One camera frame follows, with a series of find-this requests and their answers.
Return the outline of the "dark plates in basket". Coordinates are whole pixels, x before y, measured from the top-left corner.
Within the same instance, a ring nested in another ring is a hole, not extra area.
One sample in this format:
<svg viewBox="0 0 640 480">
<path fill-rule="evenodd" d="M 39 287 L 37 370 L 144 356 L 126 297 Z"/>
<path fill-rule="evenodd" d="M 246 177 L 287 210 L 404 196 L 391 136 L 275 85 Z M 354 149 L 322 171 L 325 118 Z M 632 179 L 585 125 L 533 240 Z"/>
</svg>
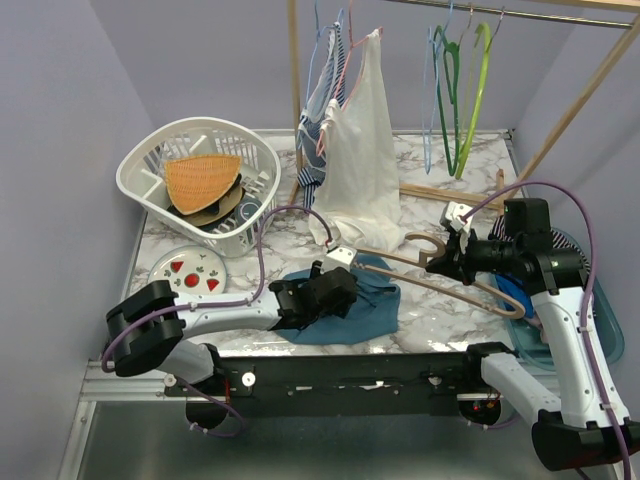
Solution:
<svg viewBox="0 0 640 480">
<path fill-rule="evenodd" d="M 262 206 L 262 202 L 250 194 L 242 185 L 239 174 L 232 187 L 216 202 L 193 214 L 182 214 L 173 205 L 168 212 L 200 230 L 212 233 L 225 222 L 231 221 L 231 228 L 246 223 Z"/>
</svg>

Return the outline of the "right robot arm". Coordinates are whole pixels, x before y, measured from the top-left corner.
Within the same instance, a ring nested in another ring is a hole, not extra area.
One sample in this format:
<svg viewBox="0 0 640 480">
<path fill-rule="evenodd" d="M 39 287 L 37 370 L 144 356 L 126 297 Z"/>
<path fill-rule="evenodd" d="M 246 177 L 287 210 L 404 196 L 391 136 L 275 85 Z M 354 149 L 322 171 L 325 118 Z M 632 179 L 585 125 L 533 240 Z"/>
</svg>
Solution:
<svg viewBox="0 0 640 480">
<path fill-rule="evenodd" d="M 556 248 L 543 199 L 504 208 L 506 240 L 482 240 L 471 207 L 450 202 L 440 223 L 449 239 L 426 271 L 471 285 L 478 273 L 506 275 L 530 297 L 559 384 L 552 394 L 502 344 L 470 347 L 460 379 L 469 390 L 497 390 L 527 421 L 536 455 L 550 471 L 622 463 L 639 450 L 639 424 L 622 402 L 592 317 L 592 281 L 581 255 Z"/>
</svg>

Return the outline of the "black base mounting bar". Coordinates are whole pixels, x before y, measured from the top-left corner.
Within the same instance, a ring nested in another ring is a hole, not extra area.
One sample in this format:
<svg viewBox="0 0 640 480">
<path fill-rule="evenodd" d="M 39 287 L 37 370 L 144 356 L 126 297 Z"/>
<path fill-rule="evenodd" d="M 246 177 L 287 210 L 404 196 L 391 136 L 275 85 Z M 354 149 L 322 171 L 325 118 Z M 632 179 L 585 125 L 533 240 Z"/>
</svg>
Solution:
<svg viewBox="0 0 640 480">
<path fill-rule="evenodd" d="M 225 357 L 220 377 L 199 385 L 245 417 L 456 416 L 495 389 L 463 352 Z"/>
</svg>

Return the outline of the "teal plastic bin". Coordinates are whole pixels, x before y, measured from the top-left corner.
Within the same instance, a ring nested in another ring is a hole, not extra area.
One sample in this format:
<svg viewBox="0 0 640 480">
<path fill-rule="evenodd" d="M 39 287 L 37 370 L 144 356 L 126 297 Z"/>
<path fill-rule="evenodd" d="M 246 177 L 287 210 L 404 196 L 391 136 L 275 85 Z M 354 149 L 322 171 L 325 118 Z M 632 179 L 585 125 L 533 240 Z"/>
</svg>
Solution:
<svg viewBox="0 0 640 480">
<path fill-rule="evenodd" d="M 494 276 L 491 283 L 498 289 Z M 624 353 L 625 341 L 615 314 L 598 281 L 595 282 L 593 289 L 592 312 L 606 360 L 609 364 L 615 363 Z M 528 319 L 530 318 L 524 318 L 523 315 L 516 320 L 506 320 L 513 350 L 527 363 L 543 370 L 554 371 L 549 345 L 541 343 L 538 331 L 528 323 Z"/>
</svg>

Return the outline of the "lime green hanger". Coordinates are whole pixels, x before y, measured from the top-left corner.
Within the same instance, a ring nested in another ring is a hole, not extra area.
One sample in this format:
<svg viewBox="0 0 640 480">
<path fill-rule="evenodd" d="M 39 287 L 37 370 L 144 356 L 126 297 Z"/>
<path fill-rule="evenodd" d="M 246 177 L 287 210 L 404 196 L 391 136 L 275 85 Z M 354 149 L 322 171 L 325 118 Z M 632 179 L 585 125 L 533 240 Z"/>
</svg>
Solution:
<svg viewBox="0 0 640 480">
<path fill-rule="evenodd" d="M 489 24 L 479 22 L 474 31 L 473 46 L 468 61 L 469 73 L 464 89 L 462 115 L 457 134 L 458 155 L 454 173 L 457 180 L 463 176 L 482 110 L 489 72 L 491 38 Z"/>
</svg>

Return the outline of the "white plastic laundry basket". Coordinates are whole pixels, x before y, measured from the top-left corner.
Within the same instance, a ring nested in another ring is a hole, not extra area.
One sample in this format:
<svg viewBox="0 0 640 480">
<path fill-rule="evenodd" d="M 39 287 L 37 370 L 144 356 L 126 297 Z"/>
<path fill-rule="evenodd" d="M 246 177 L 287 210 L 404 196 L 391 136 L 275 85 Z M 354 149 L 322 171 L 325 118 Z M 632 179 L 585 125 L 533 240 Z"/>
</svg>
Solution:
<svg viewBox="0 0 640 480">
<path fill-rule="evenodd" d="M 278 155 L 261 136 L 213 117 L 163 126 L 116 172 L 119 190 L 149 217 L 226 257 L 254 246 L 280 180 Z"/>
</svg>

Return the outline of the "orange woven mat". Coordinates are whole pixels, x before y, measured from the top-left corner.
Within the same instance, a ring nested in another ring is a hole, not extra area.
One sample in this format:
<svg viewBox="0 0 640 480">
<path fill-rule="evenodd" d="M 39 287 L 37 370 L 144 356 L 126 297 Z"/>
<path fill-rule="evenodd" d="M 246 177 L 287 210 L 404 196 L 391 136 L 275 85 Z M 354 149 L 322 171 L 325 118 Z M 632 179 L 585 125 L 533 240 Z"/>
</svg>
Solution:
<svg viewBox="0 0 640 480">
<path fill-rule="evenodd" d="M 171 160 L 165 165 L 165 183 L 172 205 L 185 215 L 218 201 L 240 174 L 237 155 L 209 154 Z"/>
</svg>

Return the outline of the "light blue plastic hanger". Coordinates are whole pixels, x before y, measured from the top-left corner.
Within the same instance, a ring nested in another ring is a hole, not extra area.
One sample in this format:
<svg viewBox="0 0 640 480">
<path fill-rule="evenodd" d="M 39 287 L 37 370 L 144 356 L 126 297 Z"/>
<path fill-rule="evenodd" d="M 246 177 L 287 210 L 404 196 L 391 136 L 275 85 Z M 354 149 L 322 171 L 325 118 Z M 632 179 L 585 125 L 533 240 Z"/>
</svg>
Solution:
<svg viewBox="0 0 640 480">
<path fill-rule="evenodd" d="M 421 133 L 423 142 L 423 154 L 424 154 L 424 171 L 427 175 L 432 170 L 432 138 L 433 138 L 433 125 L 435 122 L 436 113 L 436 101 L 437 94 L 433 92 L 433 99 L 429 101 L 430 84 L 430 70 L 432 69 L 431 63 L 433 60 L 438 60 L 442 41 L 435 41 L 434 36 L 435 28 L 432 25 L 427 27 L 424 64 L 422 71 L 422 100 L 421 100 Z"/>
</svg>

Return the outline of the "watermelon pattern plate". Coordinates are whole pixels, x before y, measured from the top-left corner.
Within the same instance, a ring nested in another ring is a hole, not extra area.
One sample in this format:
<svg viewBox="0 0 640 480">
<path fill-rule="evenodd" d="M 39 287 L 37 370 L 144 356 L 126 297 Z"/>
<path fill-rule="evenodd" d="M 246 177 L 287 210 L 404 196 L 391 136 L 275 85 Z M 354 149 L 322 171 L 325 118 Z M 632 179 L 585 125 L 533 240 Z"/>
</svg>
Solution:
<svg viewBox="0 0 640 480">
<path fill-rule="evenodd" d="M 167 280 L 176 292 L 209 296 L 224 293 L 227 279 L 226 265 L 217 253 L 188 245 L 160 257 L 150 269 L 147 282 Z"/>
</svg>

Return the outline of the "pink garment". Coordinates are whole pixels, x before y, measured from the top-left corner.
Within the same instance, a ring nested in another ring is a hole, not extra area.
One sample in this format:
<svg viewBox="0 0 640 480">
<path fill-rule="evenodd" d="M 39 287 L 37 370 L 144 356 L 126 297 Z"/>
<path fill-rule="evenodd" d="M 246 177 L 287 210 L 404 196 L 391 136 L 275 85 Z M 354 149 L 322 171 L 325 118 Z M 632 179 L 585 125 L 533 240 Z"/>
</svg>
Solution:
<svg viewBox="0 0 640 480">
<path fill-rule="evenodd" d="M 528 319 L 528 323 L 538 331 L 541 343 L 548 345 L 548 337 L 540 317 L 535 314 L 532 318 Z"/>
</svg>

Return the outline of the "teal blue tank top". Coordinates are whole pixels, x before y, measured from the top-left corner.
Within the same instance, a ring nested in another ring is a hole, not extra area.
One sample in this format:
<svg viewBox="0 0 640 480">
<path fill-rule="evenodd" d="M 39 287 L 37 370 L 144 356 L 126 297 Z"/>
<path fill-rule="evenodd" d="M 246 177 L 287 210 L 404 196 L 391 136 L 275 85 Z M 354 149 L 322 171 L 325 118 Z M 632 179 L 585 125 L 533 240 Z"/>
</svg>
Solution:
<svg viewBox="0 0 640 480">
<path fill-rule="evenodd" d="M 386 275 L 356 269 L 357 301 L 345 318 L 325 316 L 305 329 L 276 330 L 298 345 L 355 345 L 396 333 L 401 288 Z"/>
</svg>

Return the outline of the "bright blue garment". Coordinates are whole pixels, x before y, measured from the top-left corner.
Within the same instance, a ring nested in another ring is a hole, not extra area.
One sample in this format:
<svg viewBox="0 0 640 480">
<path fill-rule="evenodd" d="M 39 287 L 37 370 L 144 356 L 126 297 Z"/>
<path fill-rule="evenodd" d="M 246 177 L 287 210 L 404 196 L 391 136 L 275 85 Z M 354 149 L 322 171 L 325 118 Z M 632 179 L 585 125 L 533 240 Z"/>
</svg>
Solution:
<svg viewBox="0 0 640 480">
<path fill-rule="evenodd" d="M 531 301 L 531 297 L 525 292 L 522 285 L 509 276 L 495 275 L 494 279 L 500 291 L 520 302 L 524 309 L 524 318 L 532 318 L 535 310 Z"/>
</svg>

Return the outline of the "black white striped garment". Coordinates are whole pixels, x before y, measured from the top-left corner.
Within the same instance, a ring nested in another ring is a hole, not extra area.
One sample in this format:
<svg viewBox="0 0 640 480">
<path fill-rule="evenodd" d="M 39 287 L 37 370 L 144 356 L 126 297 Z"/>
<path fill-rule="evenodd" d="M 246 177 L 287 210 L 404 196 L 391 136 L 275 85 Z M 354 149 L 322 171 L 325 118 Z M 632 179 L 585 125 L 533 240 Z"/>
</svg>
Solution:
<svg viewBox="0 0 640 480">
<path fill-rule="evenodd" d="M 551 229 L 553 237 L 553 247 L 557 249 L 572 249 L 575 250 L 581 257 L 587 272 L 590 272 L 591 267 L 589 260 L 587 259 L 584 251 L 577 245 L 571 238 L 565 233 L 555 228 Z M 488 234 L 489 240 L 500 240 L 509 243 L 513 242 L 513 237 L 506 233 L 505 216 L 499 216 L 493 223 L 491 230 Z"/>
</svg>

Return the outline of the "dark green plastic hanger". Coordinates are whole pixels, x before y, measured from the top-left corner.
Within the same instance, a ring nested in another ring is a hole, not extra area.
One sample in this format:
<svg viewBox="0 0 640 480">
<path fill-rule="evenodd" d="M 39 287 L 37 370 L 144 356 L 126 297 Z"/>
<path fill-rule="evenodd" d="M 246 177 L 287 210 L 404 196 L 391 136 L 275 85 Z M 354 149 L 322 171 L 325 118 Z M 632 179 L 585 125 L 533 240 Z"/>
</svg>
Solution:
<svg viewBox="0 0 640 480">
<path fill-rule="evenodd" d="M 441 127 L 444 155 L 450 176 L 459 165 L 459 76 L 460 48 L 450 41 L 445 28 L 439 25 L 433 34 L 433 64 L 436 79 L 436 103 Z"/>
</svg>

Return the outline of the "blue striped garment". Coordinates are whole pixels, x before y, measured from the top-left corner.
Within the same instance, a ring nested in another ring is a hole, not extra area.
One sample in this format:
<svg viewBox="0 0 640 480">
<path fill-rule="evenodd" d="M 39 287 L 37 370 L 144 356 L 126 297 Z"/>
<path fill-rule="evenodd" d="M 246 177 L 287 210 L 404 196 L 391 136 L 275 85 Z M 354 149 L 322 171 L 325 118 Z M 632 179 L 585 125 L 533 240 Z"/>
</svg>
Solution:
<svg viewBox="0 0 640 480">
<path fill-rule="evenodd" d="M 326 28 L 328 32 L 327 58 L 320 72 L 316 87 L 301 111 L 297 143 L 306 157 L 297 181 L 303 190 L 303 206 L 311 208 L 316 190 L 322 185 L 326 175 L 325 153 L 317 154 L 320 140 L 320 127 L 325 111 L 332 99 L 343 105 L 345 87 L 338 86 L 346 61 L 345 46 L 342 38 L 342 21 L 336 20 Z"/>
</svg>

